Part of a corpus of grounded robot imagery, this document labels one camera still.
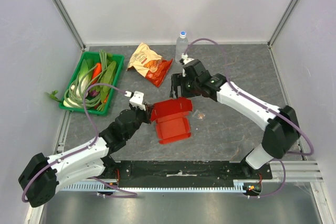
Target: chip bag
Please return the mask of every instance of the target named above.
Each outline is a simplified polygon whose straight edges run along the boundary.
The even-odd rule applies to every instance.
[[[139,74],[159,87],[172,62],[172,59],[170,61],[162,59],[162,56],[149,49],[148,45],[141,43],[133,53],[127,70],[135,68]]]

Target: carrot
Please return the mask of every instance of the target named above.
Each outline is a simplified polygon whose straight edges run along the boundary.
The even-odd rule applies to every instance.
[[[109,94],[106,96],[104,103],[107,103],[108,98],[109,98]]]
[[[101,73],[101,63],[100,62],[97,63],[96,66],[97,67],[93,70],[91,80],[93,80],[97,75],[99,75]],[[94,80],[91,84],[95,84],[97,81],[98,81],[98,78],[96,80]]]

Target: red plastic box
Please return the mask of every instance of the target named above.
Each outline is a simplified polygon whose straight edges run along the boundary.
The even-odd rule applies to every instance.
[[[180,97],[154,104],[151,121],[156,122],[156,132],[160,144],[168,144],[191,136],[186,116],[192,111],[191,100]]]

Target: white robotic arm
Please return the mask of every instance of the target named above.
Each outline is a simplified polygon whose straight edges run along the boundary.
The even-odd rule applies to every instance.
[[[275,111],[298,125],[295,111],[290,106],[281,109],[252,96],[221,74],[211,76],[199,60],[189,58],[188,55],[182,55],[181,64],[183,73],[172,75],[171,97],[179,96],[178,87],[181,88],[183,97],[209,97],[232,107],[265,131],[262,143],[242,161],[248,168],[260,169],[273,158],[282,158],[299,138],[300,135],[295,129],[270,113],[270,110]]]
[[[32,207],[46,203],[68,185],[115,169],[110,155],[124,147],[142,123],[150,123],[153,109],[141,92],[127,91],[125,96],[130,97],[130,109],[121,111],[97,139],[57,155],[39,153],[31,158],[18,181]]]

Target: bottle cap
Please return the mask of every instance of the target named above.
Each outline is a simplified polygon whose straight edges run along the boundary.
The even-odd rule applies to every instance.
[[[185,37],[187,37],[187,33],[186,33],[185,31],[182,31],[182,32],[180,33],[180,38],[181,38],[181,39],[185,39]]]

